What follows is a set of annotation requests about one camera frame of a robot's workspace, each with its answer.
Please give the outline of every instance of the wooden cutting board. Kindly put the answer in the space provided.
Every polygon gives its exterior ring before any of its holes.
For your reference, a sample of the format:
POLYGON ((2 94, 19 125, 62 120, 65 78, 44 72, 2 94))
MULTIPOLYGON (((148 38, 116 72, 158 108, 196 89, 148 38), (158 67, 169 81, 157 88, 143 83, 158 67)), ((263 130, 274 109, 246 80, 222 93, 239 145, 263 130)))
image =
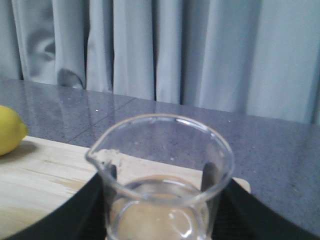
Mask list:
MULTIPOLYGON (((12 152, 0 156, 0 239, 48 215, 71 198, 96 173, 84 155, 88 148, 26 136, 12 152)), ((144 171, 147 175, 181 170, 181 177, 200 185, 201 171, 122 155, 115 164, 119 182, 144 171)), ((247 181, 234 178, 250 191, 247 181)))

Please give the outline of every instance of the lemon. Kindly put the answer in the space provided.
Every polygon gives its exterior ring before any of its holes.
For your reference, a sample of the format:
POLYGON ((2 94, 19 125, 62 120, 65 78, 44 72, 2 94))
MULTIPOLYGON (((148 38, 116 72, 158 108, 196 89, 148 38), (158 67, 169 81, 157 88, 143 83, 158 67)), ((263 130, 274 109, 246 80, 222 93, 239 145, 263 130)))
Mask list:
POLYGON ((28 128, 18 113, 0 105, 0 156, 15 149, 27 133, 28 128))

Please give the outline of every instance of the glass beaker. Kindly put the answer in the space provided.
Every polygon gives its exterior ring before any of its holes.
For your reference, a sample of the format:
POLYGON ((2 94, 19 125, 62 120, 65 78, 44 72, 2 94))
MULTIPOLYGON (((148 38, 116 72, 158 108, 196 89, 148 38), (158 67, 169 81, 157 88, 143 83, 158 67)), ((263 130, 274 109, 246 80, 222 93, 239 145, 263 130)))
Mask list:
POLYGON ((164 113, 115 124, 86 159, 103 180, 110 240, 207 239, 234 170, 232 150, 215 130, 164 113))

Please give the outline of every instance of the gray speckled countertop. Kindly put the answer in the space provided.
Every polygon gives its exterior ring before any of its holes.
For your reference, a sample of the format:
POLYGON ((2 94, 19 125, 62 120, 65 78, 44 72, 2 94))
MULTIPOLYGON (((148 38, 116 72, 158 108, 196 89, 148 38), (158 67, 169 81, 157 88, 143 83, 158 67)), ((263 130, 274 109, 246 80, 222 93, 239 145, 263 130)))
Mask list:
POLYGON ((111 125, 146 113, 193 118, 231 145, 235 177, 291 222, 320 236, 320 126, 0 79, 0 105, 16 110, 29 135, 90 147, 111 125))

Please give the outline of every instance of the countertop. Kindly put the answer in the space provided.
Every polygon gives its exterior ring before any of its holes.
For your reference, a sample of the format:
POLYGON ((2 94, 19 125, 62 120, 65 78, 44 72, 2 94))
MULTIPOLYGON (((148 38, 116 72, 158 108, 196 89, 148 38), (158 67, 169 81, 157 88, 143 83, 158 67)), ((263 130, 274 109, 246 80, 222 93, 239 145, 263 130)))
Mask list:
POLYGON ((320 126, 0 78, 0 105, 17 111, 29 136, 90 147, 113 124, 171 113, 216 129, 235 155, 234 176, 296 225, 320 236, 320 126))

